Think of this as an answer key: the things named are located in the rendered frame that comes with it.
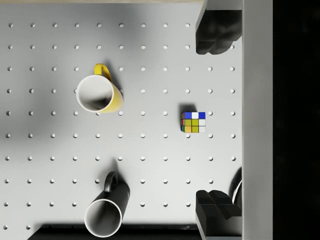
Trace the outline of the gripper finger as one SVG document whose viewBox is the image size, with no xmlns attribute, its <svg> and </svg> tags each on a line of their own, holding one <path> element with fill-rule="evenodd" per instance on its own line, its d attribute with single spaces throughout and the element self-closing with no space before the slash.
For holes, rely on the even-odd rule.
<svg viewBox="0 0 320 240">
<path fill-rule="evenodd" d="M 226 193 L 197 191 L 195 212 L 202 240 L 242 240 L 242 210 Z"/>
<path fill-rule="evenodd" d="M 204 0 L 195 25 L 199 55 L 219 55 L 242 36 L 243 0 Z"/>
</svg>

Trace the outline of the black plate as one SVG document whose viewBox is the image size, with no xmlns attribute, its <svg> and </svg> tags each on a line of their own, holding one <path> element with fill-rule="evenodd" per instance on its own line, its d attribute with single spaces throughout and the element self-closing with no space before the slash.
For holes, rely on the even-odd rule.
<svg viewBox="0 0 320 240">
<path fill-rule="evenodd" d="M 232 203 L 242 208 L 242 167 L 238 169 L 233 177 L 228 194 Z"/>
</svg>

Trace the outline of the puzzle cube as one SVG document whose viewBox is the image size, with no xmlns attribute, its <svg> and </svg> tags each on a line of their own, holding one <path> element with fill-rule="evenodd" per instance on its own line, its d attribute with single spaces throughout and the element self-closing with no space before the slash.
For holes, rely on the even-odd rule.
<svg viewBox="0 0 320 240">
<path fill-rule="evenodd" d="M 182 112 L 180 114 L 180 129 L 184 133 L 205 133 L 205 112 Z"/>
</svg>

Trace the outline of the black mug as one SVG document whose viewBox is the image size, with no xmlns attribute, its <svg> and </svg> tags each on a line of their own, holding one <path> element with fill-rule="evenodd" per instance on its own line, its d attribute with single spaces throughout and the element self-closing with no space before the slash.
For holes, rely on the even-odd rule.
<svg viewBox="0 0 320 240">
<path fill-rule="evenodd" d="M 96 237 L 108 238 L 122 225 L 130 198 L 130 188 L 120 181 L 118 176 L 117 171 L 107 174 L 103 191 L 85 211 L 85 227 Z"/>
</svg>

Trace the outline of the yellow mug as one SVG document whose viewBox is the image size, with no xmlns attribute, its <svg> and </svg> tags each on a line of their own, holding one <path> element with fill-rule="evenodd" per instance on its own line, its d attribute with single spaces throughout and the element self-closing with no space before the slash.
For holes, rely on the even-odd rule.
<svg viewBox="0 0 320 240">
<path fill-rule="evenodd" d="M 76 98 L 80 106 L 91 113 L 112 113 L 118 111 L 124 99 L 114 85 L 108 67 L 97 63 L 93 75 L 82 79 L 77 86 Z"/>
</svg>

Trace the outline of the black stove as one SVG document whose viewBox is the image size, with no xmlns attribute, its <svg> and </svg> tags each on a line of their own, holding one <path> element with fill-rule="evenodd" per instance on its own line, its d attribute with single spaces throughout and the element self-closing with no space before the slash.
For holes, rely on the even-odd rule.
<svg viewBox="0 0 320 240">
<path fill-rule="evenodd" d="M 27 240 L 202 240 L 195 224 L 122 224 L 110 237 L 97 237 L 84 224 L 43 224 Z"/>
</svg>

